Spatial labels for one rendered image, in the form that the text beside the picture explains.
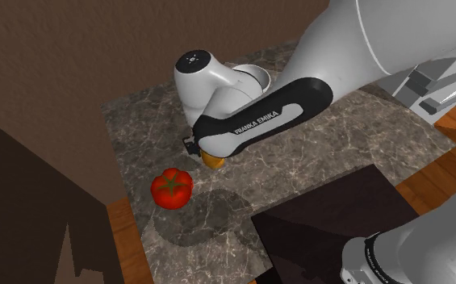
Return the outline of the red tomato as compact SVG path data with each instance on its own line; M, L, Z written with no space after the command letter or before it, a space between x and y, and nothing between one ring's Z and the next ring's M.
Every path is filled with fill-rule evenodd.
M193 188L194 182L188 172L168 168L153 179L150 192L159 207L176 210L190 201Z

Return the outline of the orange round fruit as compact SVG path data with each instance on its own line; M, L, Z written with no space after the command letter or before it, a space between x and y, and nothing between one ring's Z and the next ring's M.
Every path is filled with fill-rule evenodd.
M211 169L218 169L224 165L224 158L211 156L203 150L200 151L200 155L203 163Z

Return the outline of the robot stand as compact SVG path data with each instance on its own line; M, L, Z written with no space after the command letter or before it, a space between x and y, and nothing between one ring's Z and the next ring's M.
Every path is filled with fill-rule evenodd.
M256 284L344 284L341 253L348 240L403 225L418 214L375 165L253 215L272 268Z

